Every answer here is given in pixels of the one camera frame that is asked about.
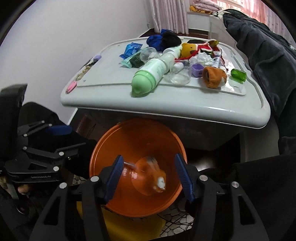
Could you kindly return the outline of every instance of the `stuffed toy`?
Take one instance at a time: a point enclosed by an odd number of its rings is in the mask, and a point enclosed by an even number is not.
[[[190,41],[191,43],[182,44],[180,58],[188,58],[191,57],[193,53],[197,54],[198,52],[206,52],[207,54],[212,55],[213,51],[220,51],[217,47],[219,41],[215,39],[210,39],[203,43],[192,43],[192,40]]]

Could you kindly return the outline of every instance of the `white storage box lid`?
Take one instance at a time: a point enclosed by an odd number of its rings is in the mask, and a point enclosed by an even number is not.
[[[232,68],[247,72],[247,80],[239,84],[228,80],[221,89],[209,89],[202,78],[191,78],[188,85],[179,87],[170,83],[168,74],[155,90],[145,97],[131,97],[131,81],[137,68],[126,68],[120,64],[119,55],[131,42],[146,47],[147,37],[113,43],[100,53],[102,58],[77,82],[77,87],[66,94],[65,86],[61,102],[65,106],[116,110],[175,116],[204,121],[214,121],[250,128],[264,127],[270,118],[269,104],[242,57],[232,47],[220,43],[223,58],[229,71]]]

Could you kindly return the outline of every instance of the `hand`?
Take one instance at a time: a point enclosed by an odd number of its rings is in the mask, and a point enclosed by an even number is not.
[[[0,186],[10,194],[6,183],[7,183],[7,178],[0,177]],[[31,189],[31,187],[27,184],[21,185],[17,188],[18,192],[22,195],[25,195],[26,193],[28,193],[30,191],[30,189]]]

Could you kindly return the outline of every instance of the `green packet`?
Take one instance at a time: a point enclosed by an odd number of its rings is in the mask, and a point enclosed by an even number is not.
[[[140,59],[141,52],[139,51],[134,57],[130,59],[130,63],[134,68],[140,68],[144,62]]]
[[[135,57],[137,54],[139,54],[142,50],[144,50],[145,48],[143,49],[140,49],[138,52],[134,53],[133,55],[129,56],[128,58],[122,60],[120,63],[122,65],[124,65],[125,67],[128,67],[129,69],[131,69],[133,67],[133,65],[131,64],[130,60]]]

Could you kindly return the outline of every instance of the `white wall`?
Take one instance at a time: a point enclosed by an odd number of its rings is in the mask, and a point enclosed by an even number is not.
[[[279,155],[279,129],[273,116],[262,129],[244,129],[241,139],[241,162]]]
[[[65,84],[106,45],[146,32],[149,18],[146,0],[37,0],[0,47],[0,88],[28,83],[25,102],[67,123],[74,109],[60,103]]]
[[[207,14],[193,13],[189,11],[190,4],[193,0],[184,0],[187,11],[188,27],[199,30],[210,30],[209,16]]]
[[[146,21],[147,21],[148,28],[154,28],[150,0],[140,0],[140,1],[143,1],[144,3],[144,9],[146,13]]]

